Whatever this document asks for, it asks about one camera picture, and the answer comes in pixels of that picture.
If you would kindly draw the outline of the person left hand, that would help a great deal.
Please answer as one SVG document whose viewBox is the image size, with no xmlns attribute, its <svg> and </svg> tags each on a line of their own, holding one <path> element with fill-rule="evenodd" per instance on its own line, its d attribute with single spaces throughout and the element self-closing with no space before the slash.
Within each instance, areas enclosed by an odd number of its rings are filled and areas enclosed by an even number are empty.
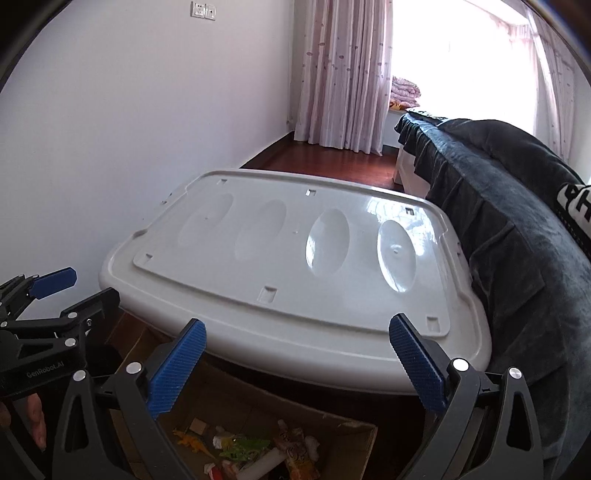
<svg viewBox="0 0 591 480">
<path fill-rule="evenodd" d="M 41 398 L 37 393 L 29 395 L 24 404 L 24 412 L 28 419 L 31 435 L 37 447 L 44 451 L 47 447 L 47 430 Z M 4 403 L 0 403 L 1 428 L 10 427 L 12 417 Z"/>
</svg>

